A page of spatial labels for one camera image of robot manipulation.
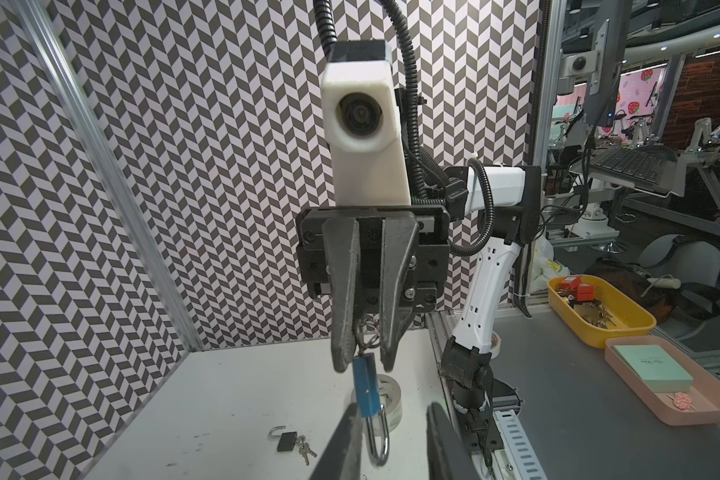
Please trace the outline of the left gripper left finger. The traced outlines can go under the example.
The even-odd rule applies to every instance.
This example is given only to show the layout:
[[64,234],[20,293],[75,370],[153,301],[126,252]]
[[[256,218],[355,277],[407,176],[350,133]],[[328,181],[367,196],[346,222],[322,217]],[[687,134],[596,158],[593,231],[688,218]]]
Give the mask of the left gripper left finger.
[[356,403],[342,415],[310,480],[358,480],[361,476],[363,418]]

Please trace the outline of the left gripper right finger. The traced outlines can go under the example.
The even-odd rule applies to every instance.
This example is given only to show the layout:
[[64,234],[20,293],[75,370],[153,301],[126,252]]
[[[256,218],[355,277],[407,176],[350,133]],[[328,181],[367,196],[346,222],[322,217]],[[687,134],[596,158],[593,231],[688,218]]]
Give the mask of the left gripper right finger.
[[464,449],[445,409],[432,403],[426,412],[427,462],[431,480],[479,480],[473,461]]

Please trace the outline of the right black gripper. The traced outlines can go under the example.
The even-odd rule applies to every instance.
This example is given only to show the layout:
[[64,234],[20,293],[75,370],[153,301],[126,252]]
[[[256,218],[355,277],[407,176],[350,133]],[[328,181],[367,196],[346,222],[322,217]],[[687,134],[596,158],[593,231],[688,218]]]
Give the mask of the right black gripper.
[[[307,208],[295,225],[300,275],[309,296],[318,300],[331,293],[334,370],[345,372],[357,348],[354,324],[362,315],[357,304],[362,287],[369,312],[378,310],[380,298],[381,362],[391,372],[411,305],[416,312],[431,312],[444,294],[448,212],[434,205]],[[409,288],[412,298],[404,293]]]

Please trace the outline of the blue padlock with keys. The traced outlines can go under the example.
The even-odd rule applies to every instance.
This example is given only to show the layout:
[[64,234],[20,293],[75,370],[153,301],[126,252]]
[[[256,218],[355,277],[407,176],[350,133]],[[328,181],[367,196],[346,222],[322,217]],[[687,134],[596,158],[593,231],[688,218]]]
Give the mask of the blue padlock with keys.
[[373,349],[381,344],[377,322],[368,316],[361,317],[354,323],[353,336],[356,343],[352,358],[355,399],[365,421],[370,460],[374,466],[382,467],[388,462],[391,441],[373,353]]

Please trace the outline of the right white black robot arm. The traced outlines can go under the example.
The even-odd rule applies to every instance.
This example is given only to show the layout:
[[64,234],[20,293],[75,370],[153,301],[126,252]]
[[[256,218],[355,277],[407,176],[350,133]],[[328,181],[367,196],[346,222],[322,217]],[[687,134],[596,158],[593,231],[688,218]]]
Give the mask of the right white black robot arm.
[[368,314],[379,317],[382,364],[394,367],[413,318],[434,310],[448,264],[476,256],[461,317],[441,357],[456,409],[486,411],[496,310],[509,273],[540,219],[542,173],[537,166],[449,169],[452,198],[411,206],[308,208],[296,219],[297,258],[309,295],[331,298],[331,357],[342,373],[360,350]]

